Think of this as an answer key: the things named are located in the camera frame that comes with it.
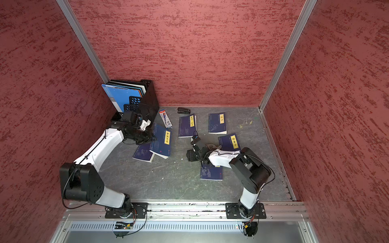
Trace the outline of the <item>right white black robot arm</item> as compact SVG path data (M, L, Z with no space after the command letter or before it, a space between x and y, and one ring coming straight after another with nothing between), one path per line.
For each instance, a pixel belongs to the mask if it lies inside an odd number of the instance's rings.
M273 173L272 169L247 147L240 151L223 151L213 145L204 144L199 137L190 144L192 149L187 151L189 161L232 169L243 185L243 192L237 203L239 213L241 217L251 219L260 192Z

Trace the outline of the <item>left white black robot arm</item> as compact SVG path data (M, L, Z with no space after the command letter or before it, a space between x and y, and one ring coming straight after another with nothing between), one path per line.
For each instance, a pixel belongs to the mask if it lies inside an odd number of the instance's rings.
M131 123L114 121L82 156L72 163L64 163L59 172L62 200L104 206L116 217L135 219L137 212L130 196L106 187L99 175L102 164L126 139L136 144L152 141L151 121L143 121L138 128Z

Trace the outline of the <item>grey striped wiping cloth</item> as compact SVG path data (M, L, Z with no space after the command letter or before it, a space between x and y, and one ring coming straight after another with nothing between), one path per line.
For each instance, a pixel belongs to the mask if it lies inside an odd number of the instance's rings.
M207 152L210 151L220 151L221 146L216 146L214 144L206 144Z

